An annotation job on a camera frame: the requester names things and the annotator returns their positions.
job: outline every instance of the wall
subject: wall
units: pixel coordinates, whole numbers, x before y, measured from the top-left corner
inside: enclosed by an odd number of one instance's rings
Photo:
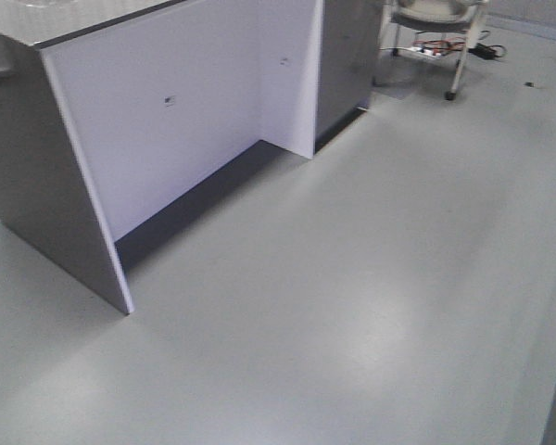
[[[556,0],[490,0],[490,12],[556,26]]]

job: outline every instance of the power strip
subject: power strip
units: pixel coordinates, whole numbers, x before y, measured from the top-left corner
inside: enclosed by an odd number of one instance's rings
[[[439,60],[443,57],[443,55],[439,52],[435,52],[432,49],[421,48],[420,46],[409,46],[401,49],[403,50],[404,55],[413,58]]]

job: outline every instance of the white floor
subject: white floor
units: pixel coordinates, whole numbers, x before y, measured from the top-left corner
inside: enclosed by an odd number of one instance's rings
[[[431,69],[313,161],[259,148],[132,268],[130,317],[0,226],[0,445],[538,445],[556,43],[489,40],[454,103]]]

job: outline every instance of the desk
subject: desk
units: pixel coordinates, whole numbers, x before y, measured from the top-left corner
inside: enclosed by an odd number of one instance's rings
[[[124,313],[117,240],[259,140],[312,158],[330,72],[370,94],[381,2],[33,1],[0,0],[0,219]]]

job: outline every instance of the chair leg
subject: chair leg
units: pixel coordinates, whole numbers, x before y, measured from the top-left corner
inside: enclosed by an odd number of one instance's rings
[[[455,78],[453,79],[453,85],[451,85],[451,89],[445,93],[445,98],[447,100],[453,100],[457,95],[457,90],[459,89],[460,86],[461,75],[463,74],[463,69],[465,68],[465,62],[467,60],[467,52],[468,52],[468,47],[467,44],[465,44],[461,51],[460,63],[457,66],[457,69],[455,70]]]
[[[399,53],[399,31],[401,29],[400,25],[396,25],[396,38],[394,39],[393,42],[393,50],[391,51],[391,56],[395,57],[398,55]]]

